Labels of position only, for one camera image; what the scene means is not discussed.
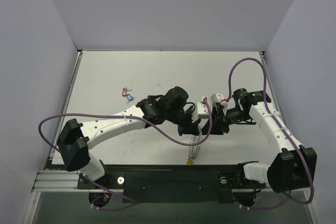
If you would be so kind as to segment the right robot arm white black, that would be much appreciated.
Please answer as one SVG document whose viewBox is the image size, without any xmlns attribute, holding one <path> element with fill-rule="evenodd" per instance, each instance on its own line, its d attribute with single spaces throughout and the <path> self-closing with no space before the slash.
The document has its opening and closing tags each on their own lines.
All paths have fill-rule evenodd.
<svg viewBox="0 0 336 224">
<path fill-rule="evenodd" d="M 202 129 L 205 135 L 229 132 L 230 125 L 252 120 L 262 131 L 275 159 L 271 164 L 245 162 L 235 173 L 235 182 L 241 187 L 252 181 L 267 184 L 276 193 L 310 187 L 313 185 L 317 154 L 313 148 L 304 147 L 288 130 L 274 108 L 271 98 L 263 90 L 248 92 L 238 89 L 233 93 L 235 106 L 220 93 L 211 96 L 211 118 Z"/>
</svg>

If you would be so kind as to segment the round metal keyring disc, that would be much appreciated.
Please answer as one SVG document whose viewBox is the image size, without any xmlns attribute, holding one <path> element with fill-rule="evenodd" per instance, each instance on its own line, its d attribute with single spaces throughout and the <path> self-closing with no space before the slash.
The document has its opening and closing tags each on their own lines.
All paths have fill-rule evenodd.
<svg viewBox="0 0 336 224">
<path fill-rule="evenodd" d="M 191 144 L 196 144 L 196 143 L 199 143 L 203 140 L 202 128 L 203 128 L 202 126 L 198 127 L 198 130 L 199 130 L 198 135 L 192 135 L 191 142 L 190 142 Z M 189 146 L 188 147 L 188 158 L 191 159 L 191 160 L 195 160 L 198 157 L 200 149 L 201 149 L 200 144 Z"/>
</svg>

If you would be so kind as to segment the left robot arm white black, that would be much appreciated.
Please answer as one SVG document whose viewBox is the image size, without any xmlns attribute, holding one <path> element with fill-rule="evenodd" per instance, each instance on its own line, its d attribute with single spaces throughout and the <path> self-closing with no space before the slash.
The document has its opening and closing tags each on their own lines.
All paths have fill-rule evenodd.
<svg viewBox="0 0 336 224">
<path fill-rule="evenodd" d="M 169 121 L 178 126 L 178 134 L 198 135 L 199 121 L 193 121 L 196 105 L 188 104 L 188 94 L 181 87 L 171 88 L 165 95 L 150 95 L 130 108 L 114 114 L 111 119 L 79 123 L 71 119 L 65 123 L 58 136 L 66 171 L 80 171 L 89 177 L 96 188 L 104 187 L 108 175 L 102 161 L 90 154 L 90 149 L 123 133 L 142 130 Z"/>
</svg>

